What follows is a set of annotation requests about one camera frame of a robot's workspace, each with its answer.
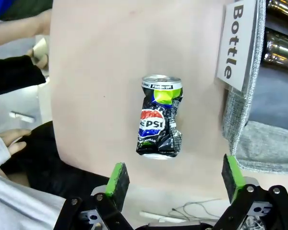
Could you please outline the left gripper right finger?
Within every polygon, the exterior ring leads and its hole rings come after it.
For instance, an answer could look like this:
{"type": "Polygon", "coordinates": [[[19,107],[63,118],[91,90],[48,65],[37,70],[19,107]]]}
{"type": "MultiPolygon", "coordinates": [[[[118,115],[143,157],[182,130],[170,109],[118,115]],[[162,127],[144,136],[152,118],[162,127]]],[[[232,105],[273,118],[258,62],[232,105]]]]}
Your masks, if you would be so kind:
{"type": "Polygon", "coordinates": [[[222,177],[230,206],[212,227],[214,230],[239,230],[247,218],[260,220],[265,230],[288,230],[288,193],[274,185],[264,190],[248,184],[233,156],[223,158],[222,177]]]}

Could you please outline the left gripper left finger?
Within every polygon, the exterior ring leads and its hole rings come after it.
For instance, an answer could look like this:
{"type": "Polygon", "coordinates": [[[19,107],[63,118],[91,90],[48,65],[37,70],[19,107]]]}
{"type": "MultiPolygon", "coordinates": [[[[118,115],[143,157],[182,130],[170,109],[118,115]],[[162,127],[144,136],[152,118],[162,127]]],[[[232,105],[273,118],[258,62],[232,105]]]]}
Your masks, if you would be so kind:
{"type": "Polygon", "coordinates": [[[65,201],[54,229],[131,230],[121,213],[129,184],[125,163],[117,163],[105,186],[84,199],[72,197],[65,201]]]}

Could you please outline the person bare hand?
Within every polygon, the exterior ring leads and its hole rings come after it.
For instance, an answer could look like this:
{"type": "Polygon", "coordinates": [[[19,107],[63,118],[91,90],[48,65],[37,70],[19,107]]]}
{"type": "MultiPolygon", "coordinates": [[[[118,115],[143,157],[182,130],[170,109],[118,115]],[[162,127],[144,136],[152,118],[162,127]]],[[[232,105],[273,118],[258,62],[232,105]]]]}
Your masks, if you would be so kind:
{"type": "Polygon", "coordinates": [[[26,147],[26,142],[17,142],[20,138],[29,136],[31,130],[29,129],[12,129],[0,133],[0,138],[5,143],[10,155],[14,155],[26,147]]]}

